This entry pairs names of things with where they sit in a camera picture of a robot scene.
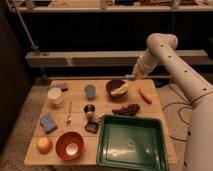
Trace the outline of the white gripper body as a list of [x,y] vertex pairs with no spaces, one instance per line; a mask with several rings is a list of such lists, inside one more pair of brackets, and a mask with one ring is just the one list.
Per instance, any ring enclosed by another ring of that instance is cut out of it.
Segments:
[[137,61],[133,67],[132,75],[136,79],[143,79],[150,73],[149,68],[144,64],[143,61]]

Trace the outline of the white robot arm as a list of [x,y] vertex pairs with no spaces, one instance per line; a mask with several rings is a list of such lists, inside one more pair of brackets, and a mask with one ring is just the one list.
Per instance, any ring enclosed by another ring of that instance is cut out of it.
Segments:
[[164,65],[193,106],[183,171],[213,171],[213,85],[175,53],[175,35],[153,33],[146,44],[132,75],[144,78],[159,62]]

